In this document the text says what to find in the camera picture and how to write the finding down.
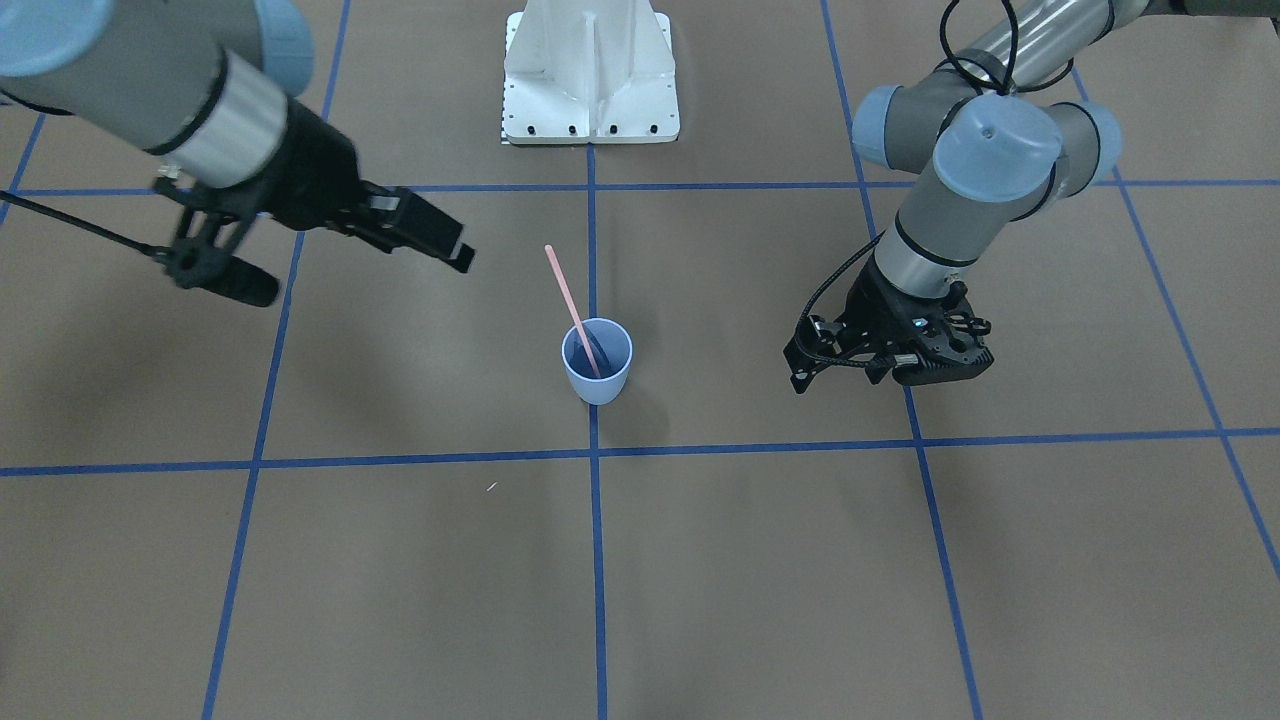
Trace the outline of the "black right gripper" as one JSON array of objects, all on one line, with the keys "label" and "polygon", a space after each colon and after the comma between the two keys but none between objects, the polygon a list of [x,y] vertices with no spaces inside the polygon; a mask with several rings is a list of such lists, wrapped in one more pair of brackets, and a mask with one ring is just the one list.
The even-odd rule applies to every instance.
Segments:
[{"label": "black right gripper", "polygon": [[257,213],[293,231],[325,228],[390,254],[407,249],[467,273],[465,227],[411,190],[370,192],[349,138],[289,99],[282,143],[264,168]]}]

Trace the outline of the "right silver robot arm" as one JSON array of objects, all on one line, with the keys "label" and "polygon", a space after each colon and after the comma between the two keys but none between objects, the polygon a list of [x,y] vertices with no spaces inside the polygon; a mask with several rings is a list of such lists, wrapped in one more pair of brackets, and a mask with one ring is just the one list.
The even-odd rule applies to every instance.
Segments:
[{"label": "right silver robot arm", "polygon": [[315,70],[293,1],[5,1],[3,92],[87,120],[191,177],[221,224],[269,215],[466,272],[462,225],[362,179],[352,142],[300,96]]}]

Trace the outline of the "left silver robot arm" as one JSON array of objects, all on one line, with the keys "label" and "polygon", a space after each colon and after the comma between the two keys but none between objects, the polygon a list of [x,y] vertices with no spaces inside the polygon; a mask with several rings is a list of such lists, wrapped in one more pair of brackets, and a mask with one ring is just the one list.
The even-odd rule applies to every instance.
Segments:
[{"label": "left silver robot arm", "polygon": [[966,273],[1010,223],[1096,184],[1117,164],[1123,132],[1097,102],[1027,100],[1064,79],[1079,51],[1148,15],[1265,18],[1275,1],[1004,3],[1004,23],[955,49],[940,19],[942,61],[911,86],[872,90],[852,118],[858,155],[915,176],[891,223],[841,272],[859,266],[832,320],[806,305],[783,348],[804,393],[833,366],[877,384],[969,380],[993,365],[991,324]]}]

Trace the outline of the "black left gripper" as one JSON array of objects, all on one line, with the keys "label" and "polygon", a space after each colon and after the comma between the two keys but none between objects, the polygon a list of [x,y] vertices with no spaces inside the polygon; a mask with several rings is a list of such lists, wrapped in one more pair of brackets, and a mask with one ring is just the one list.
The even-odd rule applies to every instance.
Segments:
[{"label": "black left gripper", "polygon": [[940,351],[951,331],[942,299],[916,297],[899,290],[876,263],[867,263],[846,295],[837,341],[791,340],[783,347],[790,384],[804,395],[815,377],[833,366],[842,351]]}]

